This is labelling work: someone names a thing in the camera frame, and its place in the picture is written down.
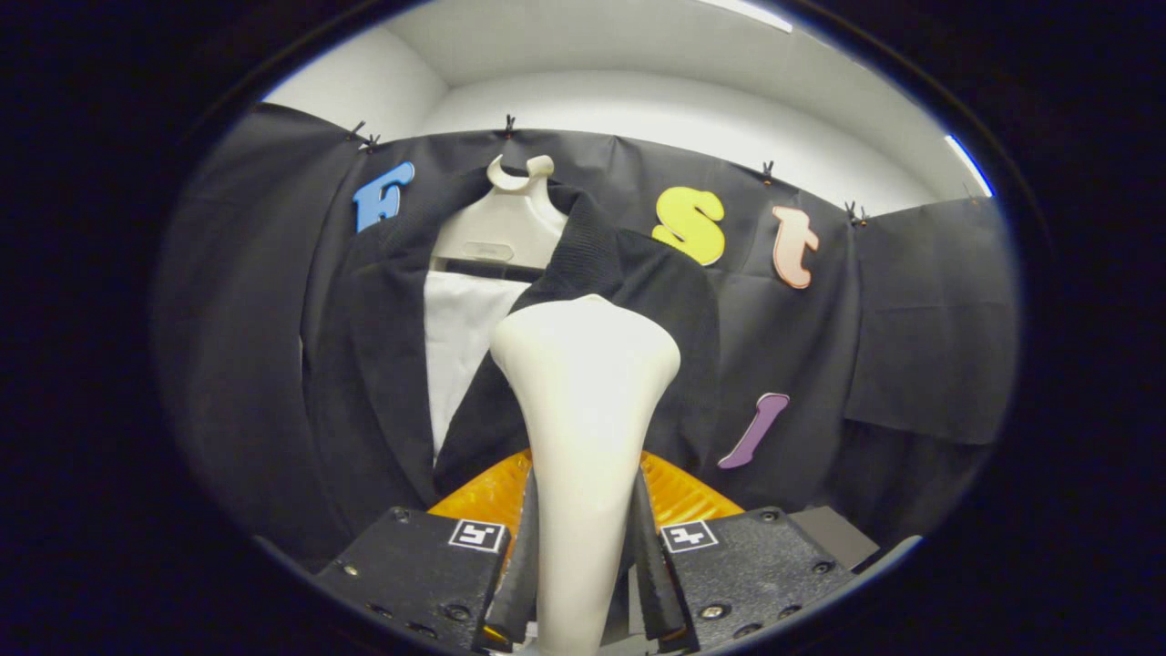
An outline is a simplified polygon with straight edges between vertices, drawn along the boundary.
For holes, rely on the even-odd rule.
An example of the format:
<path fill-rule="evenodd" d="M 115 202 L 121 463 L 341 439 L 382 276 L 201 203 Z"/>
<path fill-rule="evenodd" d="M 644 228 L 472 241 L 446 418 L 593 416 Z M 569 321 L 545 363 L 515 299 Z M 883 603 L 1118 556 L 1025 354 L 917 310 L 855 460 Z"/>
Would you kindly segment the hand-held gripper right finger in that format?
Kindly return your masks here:
<path fill-rule="evenodd" d="M 778 507 L 744 510 L 642 452 L 628 507 L 647 639 L 712 651 L 786 623 L 854 581 L 854 569 Z"/>

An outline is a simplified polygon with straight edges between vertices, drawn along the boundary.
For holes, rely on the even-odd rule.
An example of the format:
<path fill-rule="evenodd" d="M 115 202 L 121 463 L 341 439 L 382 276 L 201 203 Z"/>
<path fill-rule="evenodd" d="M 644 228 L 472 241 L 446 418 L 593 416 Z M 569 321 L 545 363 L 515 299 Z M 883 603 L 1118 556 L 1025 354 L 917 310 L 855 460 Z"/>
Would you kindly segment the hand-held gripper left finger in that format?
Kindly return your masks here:
<path fill-rule="evenodd" d="M 375 623 L 451 651 L 510 653 L 538 597 L 533 457 L 504 458 L 428 510 L 392 507 L 318 584 Z"/>

